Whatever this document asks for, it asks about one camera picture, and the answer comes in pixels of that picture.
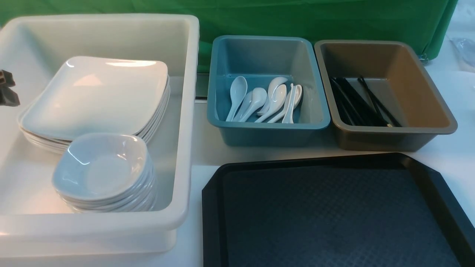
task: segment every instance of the brown plastic bin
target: brown plastic bin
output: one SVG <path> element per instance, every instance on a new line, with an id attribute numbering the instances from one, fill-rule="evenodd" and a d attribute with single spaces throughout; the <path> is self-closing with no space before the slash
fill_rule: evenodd
<path id="1" fill-rule="evenodd" d="M 411 47 L 390 41 L 324 40 L 315 44 L 320 74 L 338 145 L 346 150 L 416 151 L 439 134 L 452 134 L 457 121 Z M 344 77 L 370 103 L 357 81 L 370 90 L 402 127 L 345 124 L 329 77 Z"/>

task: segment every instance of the plastic bag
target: plastic bag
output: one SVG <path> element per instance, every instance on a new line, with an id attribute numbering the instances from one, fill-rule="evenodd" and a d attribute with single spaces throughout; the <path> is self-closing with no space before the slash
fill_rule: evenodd
<path id="1" fill-rule="evenodd" d="M 451 38 L 460 57 L 475 70 L 475 41 L 468 38 Z"/>

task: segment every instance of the white ceramic spoon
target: white ceramic spoon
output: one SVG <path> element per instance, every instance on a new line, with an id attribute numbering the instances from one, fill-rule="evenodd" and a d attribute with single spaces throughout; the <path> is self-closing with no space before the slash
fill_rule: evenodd
<path id="1" fill-rule="evenodd" d="M 246 110 L 240 122 L 245 122 L 247 119 L 259 108 L 264 106 L 267 99 L 267 92 L 264 88 L 257 87 L 252 91 L 252 102 L 249 108 Z"/>
<path id="2" fill-rule="evenodd" d="M 294 109 L 298 106 L 300 103 L 300 98 L 302 97 L 302 87 L 297 87 L 297 94 L 295 95 L 295 101 L 294 101 Z M 285 103 L 284 103 L 284 109 L 279 112 L 279 114 L 275 115 L 272 119 L 268 121 L 268 123 L 275 123 L 278 120 L 282 119 L 287 111 L 287 108 L 290 103 L 290 94 L 287 95 L 285 98 Z"/>
<path id="3" fill-rule="evenodd" d="M 272 96 L 272 99 L 269 105 L 269 110 L 260 118 L 258 118 L 255 122 L 261 123 L 264 120 L 266 120 L 268 117 L 272 116 L 274 113 L 279 111 L 279 109 L 284 105 L 286 96 L 287 96 L 287 86 L 279 85 L 279 87 L 277 87 L 276 91 L 274 92 L 274 95 Z"/>
<path id="4" fill-rule="evenodd" d="M 287 107 L 287 111 L 285 112 L 284 118 L 282 119 L 283 124 L 292 124 L 294 123 L 294 107 L 295 107 L 295 98 L 297 95 L 298 88 L 302 88 L 301 85 L 290 84 L 290 100 L 289 106 Z"/>
<path id="5" fill-rule="evenodd" d="M 285 77 L 275 77 L 274 79 L 272 79 L 272 81 L 269 84 L 269 88 L 267 89 L 266 103 L 264 104 L 262 109 L 259 110 L 259 112 L 257 113 L 258 116 L 264 115 L 269 110 L 270 101 L 272 97 L 274 96 L 275 90 L 277 89 L 279 85 L 285 83 L 286 81 L 288 81 L 288 79 Z"/>
<path id="6" fill-rule="evenodd" d="M 241 105 L 244 97 L 247 93 L 247 81 L 246 78 L 242 76 L 237 76 L 231 84 L 231 89 L 229 94 L 231 96 L 231 110 L 229 111 L 228 117 L 226 118 L 227 122 L 230 122 L 234 119 L 234 115 L 238 110 L 238 107 Z"/>
<path id="7" fill-rule="evenodd" d="M 244 97 L 244 100 L 242 101 L 241 107 L 237 111 L 236 116 L 234 116 L 233 122 L 237 122 L 237 121 L 239 121 L 240 118 L 242 118 L 242 115 L 244 115 L 244 112 L 246 112 L 246 110 L 251 105 L 251 101 L 252 101 L 252 92 L 249 92 Z"/>

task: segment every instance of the plastic bin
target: plastic bin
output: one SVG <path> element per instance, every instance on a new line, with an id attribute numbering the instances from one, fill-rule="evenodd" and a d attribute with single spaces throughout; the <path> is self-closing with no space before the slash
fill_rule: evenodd
<path id="1" fill-rule="evenodd" d="M 416 151 L 438 134 L 452 134 L 457 121 L 406 44 L 389 41 L 324 40 L 315 44 L 338 145 L 346 150 Z M 370 90 L 402 127 L 345 124 L 338 113 L 329 77 L 344 77 L 370 103 L 357 81 Z"/>
<path id="2" fill-rule="evenodd" d="M 186 15 L 24 17 L 2 29 L 0 66 L 13 74 L 21 106 L 0 107 L 0 257 L 156 252 L 175 245 L 189 207 L 198 42 L 198 19 Z M 157 211 L 71 214 L 51 185 L 60 155 L 29 144 L 19 131 L 19 112 L 78 55 L 167 64 L 171 96 L 147 145 L 159 177 Z"/>
<path id="3" fill-rule="evenodd" d="M 229 89 L 237 76 L 247 79 L 248 92 L 267 90 L 276 76 L 303 87 L 294 124 L 226 122 L 231 108 Z M 221 36 L 214 40 L 209 71 L 208 120 L 230 146 L 305 146 L 330 123 L 322 80 L 310 42 L 292 37 Z"/>

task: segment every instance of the chopsticks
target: chopsticks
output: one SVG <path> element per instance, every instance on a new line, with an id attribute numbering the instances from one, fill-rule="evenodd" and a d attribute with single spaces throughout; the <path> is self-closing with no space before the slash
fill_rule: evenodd
<path id="1" fill-rule="evenodd" d="M 369 96 L 372 107 L 345 78 L 330 78 L 333 96 L 342 121 L 355 126 L 401 127 L 396 118 L 369 89 L 363 76 L 358 78 L 358 82 Z M 383 117 L 380 109 L 390 119 L 390 122 Z"/>

